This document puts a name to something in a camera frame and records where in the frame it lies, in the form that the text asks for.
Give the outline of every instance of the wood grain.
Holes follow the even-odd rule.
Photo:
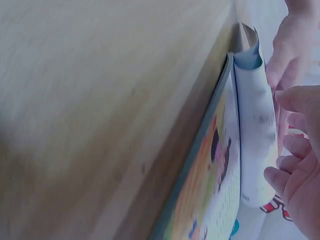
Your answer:
[[[0,238],[145,239],[218,79],[234,1],[3,0],[0,19]]]

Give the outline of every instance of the book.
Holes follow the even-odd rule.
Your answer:
[[[248,144],[256,141],[254,144],[257,150],[261,148],[259,144],[266,149],[263,164],[253,164],[252,170],[257,171],[254,176],[262,185],[262,192],[269,193],[262,195],[262,202],[273,194],[267,189],[259,174],[262,168],[271,165],[270,159],[273,156],[269,153],[273,153],[276,148],[277,141],[272,138],[276,129],[270,124],[275,122],[275,113],[270,111],[269,107],[267,111],[263,108],[259,109],[257,114],[248,110],[249,106],[241,106],[241,104],[247,104],[248,98],[239,98],[239,93],[243,95],[246,87],[250,91],[251,79],[255,78],[254,81],[258,82],[256,84],[258,90],[260,91],[261,88],[266,90],[265,93],[261,93],[259,98],[262,100],[257,103],[264,104],[270,99],[272,101],[272,95],[265,77],[264,59],[260,52],[258,34],[244,24],[240,27],[241,33],[246,36],[244,39],[247,39],[247,41],[242,40],[241,45],[247,46],[248,49],[238,53],[230,52],[226,56],[224,68],[194,143],[151,233],[150,238],[153,240],[229,239],[239,210],[240,199],[248,205],[252,203],[252,199],[254,204],[261,202],[261,197],[255,196],[256,185],[248,185],[248,179],[242,176],[241,165],[245,160],[243,152],[247,157],[252,150],[245,150],[241,141],[245,142],[247,148]],[[248,95],[252,94],[256,94],[254,89]],[[266,125],[272,126],[268,128],[264,137],[250,139],[248,134],[252,134],[252,131],[248,134],[242,133],[242,125],[245,131],[248,131],[248,126],[251,126],[259,133],[261,133],[259,130],[265,129]],[[250,166],[250,163],[246,162],[244,166]],[[243,191],[242,182],[246,184],[245,191]]]

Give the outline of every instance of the cartoon illustration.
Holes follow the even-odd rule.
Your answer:
[[[266,214],[272,213],[273,211],[278,210],[280,208],[282,211],[282,217],[285,220],[292,222],[292,219],[289,216],[288,211],[286,210],[284,202],[282,201],[282,199],[278,195],[275,195],[273,200],[270,203],[268,203],[267,205],[265,205],[263,207],[260,207],[260,209],[263,212],[265,212]]]
[[[211,162],[217,163],[216,184],[218,191],[221,188],[229,163],[229,151],[231,146],[231,138],[228,140],[228,146],[224,149],[223,144],[219,141],[218,130],[214,132],[212,146],[211,146]]]

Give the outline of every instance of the children's book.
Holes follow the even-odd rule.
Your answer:
[[[242,118],[239,114],[242,108],[239,105],[241,99],[238,98],[239,81],[236,76],[239,79],[242,75],[250,78],[250,74],[257,77],[256,72],[261,72],[261,69],[262,73],[258,75],[264,73],[265,76],[258,34],[246,25],[240,26],[247,39],[241,45],[247,45],[247,50],[226,56],[225,66],[194,143],[151,233],[153,240],[228,240],[233,231],[242,181]],[[246,114],[256,121],[250,112],[246,111]],[[271,114],[270,119],[275,116],[274,112],[273,115],[267,112],[263,116],[266,122],[268,114]],[[263,146],[272,152],[276,140],[267,144]]]

